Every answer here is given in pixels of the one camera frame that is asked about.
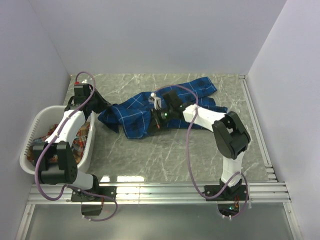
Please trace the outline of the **blue plaid long sleeve shirt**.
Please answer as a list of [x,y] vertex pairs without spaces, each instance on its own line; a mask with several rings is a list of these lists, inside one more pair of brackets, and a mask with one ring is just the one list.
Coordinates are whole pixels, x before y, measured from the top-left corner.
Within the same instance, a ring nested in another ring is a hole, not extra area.
[[[177,96],[183,103],[198,103],[202,108],[227,113],[228,108],[218,106],[210,96],[217,91],[209,77],[201,77],[191,82],[167,86],[156,91],[161,99],[162,95],[170,90],[176,90]],[[112,131],[118,133],[119,126],[122,126],[125,136],[128,139],[143,139],[151,134],[148,133],[152,115],[151,109],[154,104],[149,102],[150,91],[140,92],[123,103],[113,104],[101,112],[98,120]]]

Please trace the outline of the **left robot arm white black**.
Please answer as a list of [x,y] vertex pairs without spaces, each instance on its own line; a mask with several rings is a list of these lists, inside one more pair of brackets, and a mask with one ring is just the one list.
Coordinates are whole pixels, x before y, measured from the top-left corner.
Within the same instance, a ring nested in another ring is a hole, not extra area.
[[46,141],[33,146],[35,184],[45,199],[56,201],[59,197],[46,195],[42,184],[63,184],[64,188],[83,192],[89,201],[96,201],[100,197],[97,177],[78,169],[71,145],[91,113],[101,113],[109,106],[110,103],[96,91],[95,85],[78,83],[74,86],[74,96],[65,107],[55,131]]

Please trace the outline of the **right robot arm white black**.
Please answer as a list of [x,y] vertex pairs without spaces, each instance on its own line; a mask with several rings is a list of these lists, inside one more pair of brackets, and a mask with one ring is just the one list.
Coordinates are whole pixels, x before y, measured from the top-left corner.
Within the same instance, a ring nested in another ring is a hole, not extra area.
[[162,97],[152,92],[149,101],[154,105],[150,111],[149,130],[160,129],[170,120],[181,120],[189,124],[189,131],[193,125],[198,125],[213,133],[217,149],[223,156],[222,174],[217,193],[202,192],[199,187],[195,187],[201,197],[207,201],[219,197],[231,200],[239,194],[241,187],[248,186],[242,173],[242,162],[251,137],[237,113],[222,113],[203,108],[197,103],[182,102],[176,90]]

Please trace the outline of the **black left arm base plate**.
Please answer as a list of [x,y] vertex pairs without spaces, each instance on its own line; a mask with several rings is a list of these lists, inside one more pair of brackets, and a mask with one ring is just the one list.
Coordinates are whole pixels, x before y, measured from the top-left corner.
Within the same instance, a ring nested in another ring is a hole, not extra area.
[[115,186],[100,186],[98,189],[83,191],[73,190],[70,201],[73,203],[98,203],[112,202],[116,199],[117,188]]

